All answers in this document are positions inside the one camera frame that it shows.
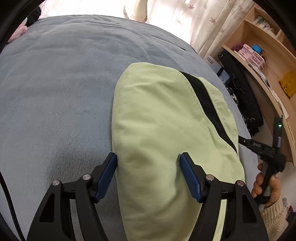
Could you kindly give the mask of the person's right hand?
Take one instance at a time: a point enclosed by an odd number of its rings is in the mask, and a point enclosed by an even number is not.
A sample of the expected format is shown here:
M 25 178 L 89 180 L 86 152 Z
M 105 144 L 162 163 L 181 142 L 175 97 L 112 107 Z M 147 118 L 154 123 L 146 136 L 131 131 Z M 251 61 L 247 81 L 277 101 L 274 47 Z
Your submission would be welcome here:
M 262 176 L 262 173 L 260 172 L 256 176 L 256 180 L 253 184 L 253 189 L 251 192 L 253 198 L 255 198 L 256 196 L 262 193 L 262 188 L 261 188 L 262 184 L 263 184 L 263 176 Z M 270 178 L 269 185 L 271 187 L 271 194 L 270 194 L 269 201 L 267 202 L 264 208 L 268 208 L 272 206 L 281 197 L 281 181 L 276 175 L 273 175 Z

